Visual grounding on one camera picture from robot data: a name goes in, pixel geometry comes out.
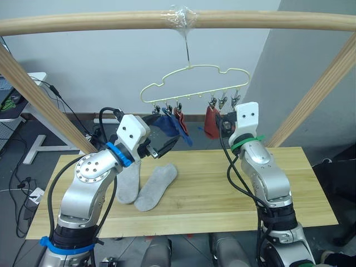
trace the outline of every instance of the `blue ring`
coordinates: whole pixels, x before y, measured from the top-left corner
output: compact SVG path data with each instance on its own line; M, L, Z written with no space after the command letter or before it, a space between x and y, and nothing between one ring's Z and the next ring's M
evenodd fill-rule
M56 248L55 246L52 245L50 242L48 236L43 236L40 241L39 241L41 246L46 246L50 249L51 252L56 253L58 255L76 255L80 253L87 252L89 250L92 250L95 246L95 244L91 244L89 246L85 246L80 249L59 249Z
M124 167L129 167L132 164L132 161L129 160L122 152L120 149L118 149L116 146L113 145L113 143L106 143L107 147L109 147L112 152L114 152L119 158L120 160L122 160L122 163L124 165Z

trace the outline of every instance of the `clothespin clip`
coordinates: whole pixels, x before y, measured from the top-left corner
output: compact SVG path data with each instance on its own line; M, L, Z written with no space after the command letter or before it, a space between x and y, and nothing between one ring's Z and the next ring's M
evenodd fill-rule
M152 114L156 115L159 114L161 111L161 107L159 105L154 104L154 110L152 110Z
M209 101L209 106L214 109L215 108L215 105L216 105L216 98L214 97L214 95L211 95L211 100Z
M167 102L166 102L166 107L167 107L167 111L168 111L169 115L172 115L172 111L173 111L172 106L168 105Z
M178 103L178 101L177 101L177 112L178 113L182 112L182 103Z
M235 96L231 97L231 107L234 109L239 102L241 96L239 95L239 90L236 90Z
M219 98L219 109L220 110L224 107L225 103L228 101L228 97L225 95L226 95L226 92L223 93L222 98Z

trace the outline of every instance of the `red cloth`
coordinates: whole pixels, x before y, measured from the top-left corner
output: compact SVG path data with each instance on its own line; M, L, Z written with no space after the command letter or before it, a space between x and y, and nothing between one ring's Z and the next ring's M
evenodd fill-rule
M177 120L179 121L180 126L182 127L183 131L189 135L188 133L188 128L184 122L184 114L183 112L178 112L177 108L175 107L173 110L174 116L177 118Z
M214 108L212 109L210 106L206 109L205 122L204 122L204 132L205 135L210 139L218 139L219 138L219 129L216 125L216 115L220 114L219 111Z

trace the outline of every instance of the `wooden pole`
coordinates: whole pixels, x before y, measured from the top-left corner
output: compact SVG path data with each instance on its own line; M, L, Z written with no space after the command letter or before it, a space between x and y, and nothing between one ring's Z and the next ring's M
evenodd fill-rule
M355 63L356 33L348 39L329 67L281 124L267 145L269 147L280 146L334 89Z
M49 100L45 93L39 89L27 72L2 45L0 45L0 73L76 147L84 153L97 151L71 121Z
M290 11L187 12L192 28L285 28L356 31L356 16ZM172 29L174 11L78 13L3 19L0 36L98 29Z

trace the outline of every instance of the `wooden tabletop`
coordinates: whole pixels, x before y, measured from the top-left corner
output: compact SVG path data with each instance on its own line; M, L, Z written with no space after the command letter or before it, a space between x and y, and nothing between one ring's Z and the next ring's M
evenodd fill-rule
M269 150L289 178L298 221L304 227L337 224L302 149L280 147ZM61 156L50 183L54 175L77 156ZM222 150L173 151L159 160L145 158L141 164L140 186L145 184L156 166L164 166L169 162L177 167L178 176L168 187L159 204L150 211L139 212L134 205L120 204L115 200L100 237L256 230L254 203L229 184L226 178L228 161ZM241 171L239 161L236 166L250 186L249 179ZM240 184L234 174L231 174L231 177ZM63 195L72 180L73 167L62 175L53 192L55 219ZM49 234L46 201L48 188L49 186L38 207L27 239L40 239ZM112 184L106 193L105 204L108 203L111 192Z

